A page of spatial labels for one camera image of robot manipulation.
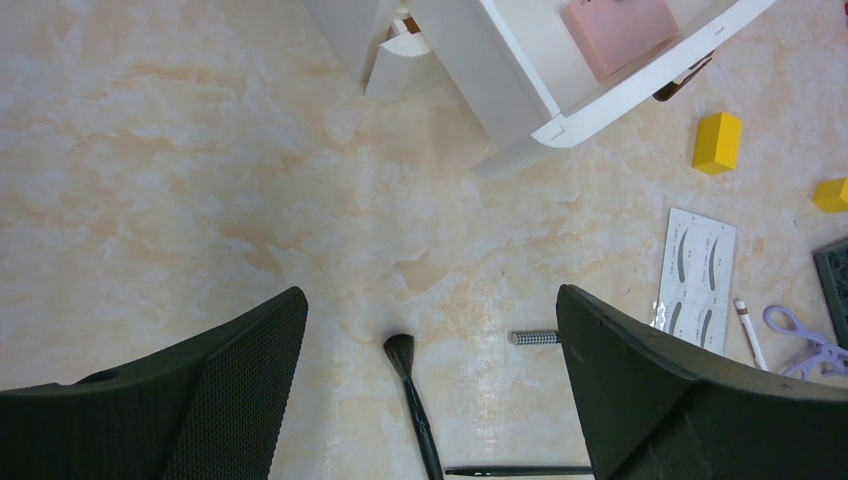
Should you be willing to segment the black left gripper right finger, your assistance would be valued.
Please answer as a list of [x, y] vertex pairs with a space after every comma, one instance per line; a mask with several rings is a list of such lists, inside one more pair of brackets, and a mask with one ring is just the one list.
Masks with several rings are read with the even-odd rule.
[[711, 353], [574, 285], [561, 348], [599, 479], [843, 479], [847, 393]]

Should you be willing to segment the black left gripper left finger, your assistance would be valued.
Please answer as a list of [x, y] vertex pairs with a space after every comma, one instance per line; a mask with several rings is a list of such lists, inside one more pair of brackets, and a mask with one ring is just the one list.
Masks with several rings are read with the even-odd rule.
[[154, 354], [1, 394], [5, 479], [265, 479], [308, 317], [292, 287]]

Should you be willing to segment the silver eyeliner pencil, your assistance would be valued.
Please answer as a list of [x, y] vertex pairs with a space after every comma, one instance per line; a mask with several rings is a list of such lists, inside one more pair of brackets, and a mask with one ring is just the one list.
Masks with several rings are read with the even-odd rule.
[[515, 346], [556, 345], [561, 342], [555, 330], [512, 331], [508, 339]]

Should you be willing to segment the black makeup brush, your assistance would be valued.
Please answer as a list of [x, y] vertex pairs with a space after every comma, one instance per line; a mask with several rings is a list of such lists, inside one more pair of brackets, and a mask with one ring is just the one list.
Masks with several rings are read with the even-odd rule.
[[430, 480], [443, 479], [444, 471], [438, 455], [435, 437], [413, 381], [414, 337], [409, 334], [392, 335], [384, 341], [383, 349], [402, 382], [410, 410], [413, 431], [427, 477]]

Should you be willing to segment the white plastic drawer organizer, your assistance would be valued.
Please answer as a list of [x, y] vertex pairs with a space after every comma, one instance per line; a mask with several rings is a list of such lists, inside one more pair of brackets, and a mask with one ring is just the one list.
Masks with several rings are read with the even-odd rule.
[[307, 9], [375, 102], [451, 80], [496, 144], [493, 176], [572, 148], [646, 99], [674, 96], [765, 1], [672, 1], [678, 33], [598, 80], [563, 1], [310, 1]]

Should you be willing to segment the pink compact case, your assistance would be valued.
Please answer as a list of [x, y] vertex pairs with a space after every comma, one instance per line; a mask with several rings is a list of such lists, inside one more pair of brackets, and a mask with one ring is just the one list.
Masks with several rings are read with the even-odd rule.
[[561, 18], [600, 82], [680, 34], [664, 0], [573, 1]]

